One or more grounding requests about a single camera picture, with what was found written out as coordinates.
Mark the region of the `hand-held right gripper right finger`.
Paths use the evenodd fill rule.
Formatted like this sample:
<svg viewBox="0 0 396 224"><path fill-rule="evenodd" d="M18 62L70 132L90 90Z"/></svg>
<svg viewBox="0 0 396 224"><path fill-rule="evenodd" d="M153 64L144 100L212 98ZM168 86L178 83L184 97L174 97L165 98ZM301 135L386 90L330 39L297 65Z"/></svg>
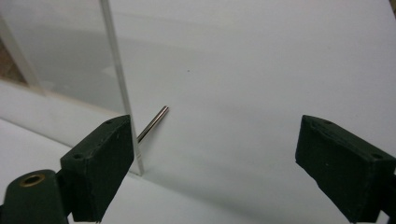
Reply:
<svg viewBox="0 0 396 224"><path fill-rule="evenodd" d="M351 223L396 224L396 158L326 119L302 116L295 160Z"/></svg>

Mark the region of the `clear acrylic photo frame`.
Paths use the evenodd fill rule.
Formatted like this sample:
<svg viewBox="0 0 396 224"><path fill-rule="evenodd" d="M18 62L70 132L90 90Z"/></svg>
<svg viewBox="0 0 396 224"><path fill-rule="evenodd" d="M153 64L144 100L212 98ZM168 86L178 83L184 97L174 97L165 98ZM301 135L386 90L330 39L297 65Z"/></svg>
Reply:
<svg viewBox="0 0 396 224"><path fill-rule="evenodd" d="M109 0L0 0L0 40L24 78L0 119L72 147L132 112Z"/></svg>

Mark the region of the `white table mat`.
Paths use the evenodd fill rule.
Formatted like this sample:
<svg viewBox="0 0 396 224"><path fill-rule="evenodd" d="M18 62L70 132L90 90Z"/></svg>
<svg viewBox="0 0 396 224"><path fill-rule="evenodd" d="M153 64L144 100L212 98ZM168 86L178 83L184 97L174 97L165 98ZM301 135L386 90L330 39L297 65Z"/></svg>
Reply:
<svg viewBox="0 0 396 224"><path fill-rule="evenodd" d="M296 164L301 118L396 156L389 0L109 0L141 145L103 224L348 224ZM0 119L7 185L71 147Z"/></svg>

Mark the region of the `metal standoff pin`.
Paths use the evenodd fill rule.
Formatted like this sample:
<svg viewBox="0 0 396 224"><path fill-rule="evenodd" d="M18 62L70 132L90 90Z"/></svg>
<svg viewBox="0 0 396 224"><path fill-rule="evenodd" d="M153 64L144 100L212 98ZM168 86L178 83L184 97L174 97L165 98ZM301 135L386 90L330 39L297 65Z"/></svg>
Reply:
<svg viewBox="0 0 396 224"><path fill-rule="evenodd" d="M169 111L169 107L165 105L150 121L150 123L146 126L146 128L137 136L137 142L141 144L146 136L154 129L154 127L159 124L167 112Z"/></svg>

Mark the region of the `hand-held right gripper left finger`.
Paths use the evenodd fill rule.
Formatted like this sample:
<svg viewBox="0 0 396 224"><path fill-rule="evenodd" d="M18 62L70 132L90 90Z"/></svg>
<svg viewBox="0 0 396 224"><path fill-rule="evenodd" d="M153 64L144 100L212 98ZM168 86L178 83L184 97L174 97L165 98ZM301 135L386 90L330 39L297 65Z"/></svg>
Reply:
<svg viewBox="0 0 396 224"><path fill-rule="evenodd" d="M134 161L131 117L109 119L61 157L76 222L100 222Z"/></svg>

